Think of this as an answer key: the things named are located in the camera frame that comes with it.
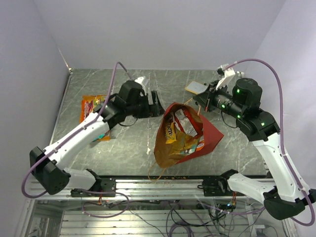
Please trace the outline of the gold brown snack packet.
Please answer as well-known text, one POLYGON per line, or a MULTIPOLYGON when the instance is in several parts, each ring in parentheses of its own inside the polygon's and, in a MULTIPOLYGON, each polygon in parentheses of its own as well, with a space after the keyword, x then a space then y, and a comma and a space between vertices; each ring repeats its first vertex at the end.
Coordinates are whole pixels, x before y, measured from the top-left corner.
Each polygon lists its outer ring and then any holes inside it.
POLYGON ((183 151, 190 148, 193 144, 197 144, 199 140, 200 138, 195 139, 194 137, 189 136, 186 133, 179 132, 176 134, 176 141, 172 143, 169 155, 187 156, 183 153, 183 151))

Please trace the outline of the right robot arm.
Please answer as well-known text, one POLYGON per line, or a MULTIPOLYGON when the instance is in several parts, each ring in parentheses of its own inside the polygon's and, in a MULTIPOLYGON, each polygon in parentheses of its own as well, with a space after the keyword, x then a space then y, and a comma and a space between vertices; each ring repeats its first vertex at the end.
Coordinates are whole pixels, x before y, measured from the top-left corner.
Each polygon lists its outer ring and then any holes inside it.
POLYGON ((281 148, 280 127, 272 114, 260 108, 262 88, 253 79, 241 78, 229 94, 226 87, 216 89, 218 84, 218 80, 210 83, 193 100, 207 112, 219 109, 235 118, 237 128, 259 151, 274 179, 274 184, 264 184, 231 169, 221 175, 224 180, 218 182, 218 191, 225 196, 233 191, 249 196, 277 220, 300 214, 309 202, 316 201, 316 191, 304 181, 298 184, 297 170, 289 169, 292 161, 281 148))

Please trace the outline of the red paper bag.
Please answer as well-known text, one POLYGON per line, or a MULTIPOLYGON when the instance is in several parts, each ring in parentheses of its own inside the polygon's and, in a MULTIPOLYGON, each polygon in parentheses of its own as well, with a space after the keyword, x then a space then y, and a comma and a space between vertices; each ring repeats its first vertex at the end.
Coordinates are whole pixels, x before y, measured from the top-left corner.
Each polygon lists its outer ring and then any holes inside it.
POLYGON ((157 131, 155 161, 162 172, 166 169, 214 151, 224 135, 188 104, 172 103, 164 113, 157 131))

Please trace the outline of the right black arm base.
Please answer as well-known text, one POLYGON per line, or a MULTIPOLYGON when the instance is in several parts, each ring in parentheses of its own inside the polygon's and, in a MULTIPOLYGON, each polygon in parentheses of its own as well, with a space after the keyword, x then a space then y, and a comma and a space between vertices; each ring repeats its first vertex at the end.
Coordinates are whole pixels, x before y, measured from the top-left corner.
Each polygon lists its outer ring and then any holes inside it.
POLYGON ((226 179, 221 176, 214 176, 204 179, 197 188, 203 190, 205 197, 215 197, 226 194, 228 186, 226 179))

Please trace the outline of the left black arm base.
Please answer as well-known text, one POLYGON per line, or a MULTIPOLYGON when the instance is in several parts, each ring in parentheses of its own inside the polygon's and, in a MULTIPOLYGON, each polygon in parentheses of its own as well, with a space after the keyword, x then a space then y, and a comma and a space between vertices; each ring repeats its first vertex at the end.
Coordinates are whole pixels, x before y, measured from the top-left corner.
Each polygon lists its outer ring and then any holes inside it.
POLYGON ((114 197, 116 191, 116 182, 112 178, 101 178, 88 190, 72 189, 71 197, 87 198, 87 197, 114 197))

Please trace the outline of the red yellow snack packet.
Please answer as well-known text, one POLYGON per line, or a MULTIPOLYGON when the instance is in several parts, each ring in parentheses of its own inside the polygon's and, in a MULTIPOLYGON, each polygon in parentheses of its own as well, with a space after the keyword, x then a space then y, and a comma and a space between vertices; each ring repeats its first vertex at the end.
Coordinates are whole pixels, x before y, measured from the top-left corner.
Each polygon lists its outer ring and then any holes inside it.
POLYGON ((84 121, 86 117, 93 111, 93 109, 105 101, 106 95, 85 95, 81 101, 80 121, 84 121))

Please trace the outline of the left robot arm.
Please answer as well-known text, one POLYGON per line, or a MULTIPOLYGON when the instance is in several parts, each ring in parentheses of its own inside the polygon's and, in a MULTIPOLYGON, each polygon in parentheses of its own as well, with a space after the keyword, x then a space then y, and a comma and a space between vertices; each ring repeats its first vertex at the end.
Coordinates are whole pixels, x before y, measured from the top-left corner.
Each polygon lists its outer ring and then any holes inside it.
POLYGON ((148 94, 141 81, 128 80, 118 93, 97 105, 83 122, 63 138, 43 150, 33 148, 30 151, 32 175, 44 187, 44 192, 50 195, 71 188, 95 196, 105 190, 102 178, 90 169, 69 169, 73 158, 128 116, 146 119, 163 114, 164 109, 155 90, 148 94))

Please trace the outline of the teal snack packet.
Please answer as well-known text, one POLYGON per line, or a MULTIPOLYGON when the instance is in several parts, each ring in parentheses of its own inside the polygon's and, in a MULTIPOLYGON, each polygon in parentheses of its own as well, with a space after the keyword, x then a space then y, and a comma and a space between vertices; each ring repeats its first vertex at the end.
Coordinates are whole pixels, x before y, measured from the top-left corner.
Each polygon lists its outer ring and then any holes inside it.
POLYGON ((101 134, 101 135, 99 135, 97 138, 95 138, 95 139, 93 140, 93 142, 95 142, 95 141, 102 141, 105 136, 106 136, 105 133, 104 133, 104 134, 101 134))

